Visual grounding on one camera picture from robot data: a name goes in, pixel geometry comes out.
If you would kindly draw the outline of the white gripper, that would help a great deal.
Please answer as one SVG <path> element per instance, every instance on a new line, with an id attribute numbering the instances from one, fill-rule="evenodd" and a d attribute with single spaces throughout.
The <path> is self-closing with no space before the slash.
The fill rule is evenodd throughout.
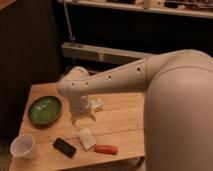
<path id="1" fill-rule="evenodd" d="M 96 121 L 95 116 L 90 113 L 91 106 L 89 103 L 89 99 L 87 96 L 79 96 L 79 97 L 72 97 L 69 99 L 69 107 L 71 112 L 71 122 L 73 125 L 76 125 L 78 117 L 84 116 L 88 114 L 88 117 L 92 119 L 94 122 Z"/>

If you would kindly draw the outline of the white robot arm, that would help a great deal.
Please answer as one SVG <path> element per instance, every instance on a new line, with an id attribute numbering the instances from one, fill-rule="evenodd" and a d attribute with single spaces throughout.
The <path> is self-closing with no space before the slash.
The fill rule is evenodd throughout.
<path id="1" fill-rule="evenodd" d="M 76 67 L 58 83 L 70 109 L 89 94 L 143 92 L 146 171 L 213 171 L 213 58 L 179 50 L 86 76 Z"/>

